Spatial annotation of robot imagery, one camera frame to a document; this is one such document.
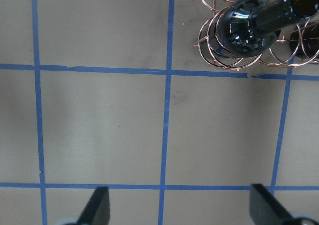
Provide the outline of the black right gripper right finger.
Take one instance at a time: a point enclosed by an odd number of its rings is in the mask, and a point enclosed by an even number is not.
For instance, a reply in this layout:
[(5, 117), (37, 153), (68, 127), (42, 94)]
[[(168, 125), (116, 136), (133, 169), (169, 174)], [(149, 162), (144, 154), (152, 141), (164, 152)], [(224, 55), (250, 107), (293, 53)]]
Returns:
[(251, 184), (249, 215), (255, 225), (293, 225), (293, 216), (262, 184)]

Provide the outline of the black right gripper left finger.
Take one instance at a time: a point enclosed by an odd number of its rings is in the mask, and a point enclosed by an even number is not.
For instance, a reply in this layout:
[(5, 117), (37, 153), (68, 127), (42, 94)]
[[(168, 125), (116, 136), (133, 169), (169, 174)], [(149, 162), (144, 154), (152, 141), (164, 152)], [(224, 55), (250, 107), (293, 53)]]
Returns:
[(110, 199), (108, 187), (97, 187), (79, 219), (79, 225), (108, 225), (110, 222)]

